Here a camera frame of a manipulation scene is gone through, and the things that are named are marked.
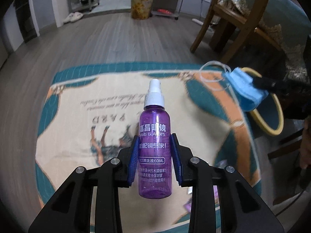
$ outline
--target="cable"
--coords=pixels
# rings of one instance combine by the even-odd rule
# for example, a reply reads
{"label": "cable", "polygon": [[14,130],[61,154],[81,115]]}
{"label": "cable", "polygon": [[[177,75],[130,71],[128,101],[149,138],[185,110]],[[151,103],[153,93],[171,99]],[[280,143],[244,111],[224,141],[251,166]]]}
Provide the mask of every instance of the cable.
{"label": "cable", "polygon": [[[206,83],[212,83],[212,82],[219,82],[219,81],[224,81],[225,79],[222,77],[220,79],[215,79],[215,80],[208,80],[206,78],[204,78],[202,76],[202,70],[204,67],[206,66],[220,66],[221,68],[223,68],[224,72],[227,72],[229,71],[231,73],[231,68],[228,66],[228,65],[225,65],[225,64],[222,64],[221,62],[219,61],[209,61],[207,62],[206,64],[204,64],[203,66],[201,66],[201,68],[199,69],[199,74],[200,74],[200,79],[202,82],[206,82]],[[216,88],[213,88],[211,86],[209,86],[208,84],[205,84],[210,90],[213,90],[213,91],[223,91],[223,90],[226,90],[228,87],[229,87],[229,84],[227,83],[227,87],[225,88],[221,88],[221,89],[216,89]]]}
{"label": "cable", "polygon": [[285,210],[287,210],[291,205],[293,205],[300,198],[300,196],[303,194],[303,192],[304,191],[302,191],[300,194],[298,194],[298,196],[295,198],[295,200],[293,200],[289,205],[287,205],[284,209],[282,209],[280,212],[278,212],[275,216],[281,215]]}
{"label": "cable", "polygon": [[203,13],[203,0],[201,0],[201,13],[200,13],[200,21],[201,21],[201,17],[202,17],[202,13]]}

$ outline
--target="metal screw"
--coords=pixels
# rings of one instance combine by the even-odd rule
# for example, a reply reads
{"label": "metal screw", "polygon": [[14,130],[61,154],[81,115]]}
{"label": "metal screw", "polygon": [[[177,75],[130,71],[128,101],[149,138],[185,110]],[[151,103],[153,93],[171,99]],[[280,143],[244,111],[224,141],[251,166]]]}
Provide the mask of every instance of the metal screw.
{"label": "metal screw", "polygon": [[230,172],[230,173],[233,173],[235,170],[234,170],[234,167],[233,167],[233,166],[227,166],[227,167],[226,167],[226,171],[227,171],[227,172]]}
{"label": "metal screw", "polygon": [[84,167],[82,166],[79,166],[77,169],[76,169],[76,173],[83,173],[84,172]]}
{"label": "metal screw", "polygon": [[113,164],[113,165],[117,165],[119,164],[120,160],[118,158],[113,158],[110,163]]}
{"label": "metal screw", "polygon": [[194,163],[194,164],[197,164],[197,163],[200,162],[200,160],[199,160],[197,157],[192,157],[192,158],[190,159],[190,161],[191,161],[192,163]]}

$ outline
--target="yellow hoop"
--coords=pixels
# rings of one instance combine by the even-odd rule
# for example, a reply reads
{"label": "yellow hoop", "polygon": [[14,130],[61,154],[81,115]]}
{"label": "yellow hoop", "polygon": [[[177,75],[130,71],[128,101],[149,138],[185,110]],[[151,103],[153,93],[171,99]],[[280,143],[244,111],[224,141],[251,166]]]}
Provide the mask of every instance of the yellow hoop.
{"label": "yellow hoop", "polygon": [[[254,69],[251,69],[249,67],[243,67],[241,68],[242,71],[257,76],[257,77],[262,77],[262,75],[260,73],[258,73],[257,71],[255,71]],[[251,116],[253,117],[254,121],[258,124],[258,126],[268,135],[270,136],[277,136],[279,135],[284,127],[284,115],[283,115],[283,111],[282,111],[282,107],[281,104],[279,102],[279,99],[277,98],[277,96],[275,94],[270,94],[273,98],[273,101],[276,105],[277,108],[277,112],[278,112],[278,116],[279,116],[279,125],[277,127],[277,129],[272,129],[266,122],[265,120],[262,118],[262,116],[259,114],[257,109],[254,109],[252,111],[250,111]]]}

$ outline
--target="purple spray bottle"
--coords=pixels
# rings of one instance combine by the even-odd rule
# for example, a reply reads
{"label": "purple spray bottle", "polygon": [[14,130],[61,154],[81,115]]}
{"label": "purple spray bottle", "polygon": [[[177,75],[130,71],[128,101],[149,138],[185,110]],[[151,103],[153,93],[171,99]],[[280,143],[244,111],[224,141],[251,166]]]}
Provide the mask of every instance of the purple spray bottle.
{"label": "purple spray bottle", "polygon": [[164,110],[160,81],[150,81],[139,118],[139,195],[161,199],[172,194],[170,118]]}

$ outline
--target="blue face mask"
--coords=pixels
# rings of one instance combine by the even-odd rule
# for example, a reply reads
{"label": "blue face mask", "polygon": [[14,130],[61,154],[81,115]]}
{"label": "blue face mask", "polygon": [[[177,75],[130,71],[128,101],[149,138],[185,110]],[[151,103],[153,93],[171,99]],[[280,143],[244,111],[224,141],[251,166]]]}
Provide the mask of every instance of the blue face mask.
{"label": "blue face mask", "polygon": [[255,88],[252,84],[253,78],[239,67],[235,68],[231,73],[225,72],[224,77],[234,88],[240,107],[244,112],[256,109],[269,95],[268,91]]}

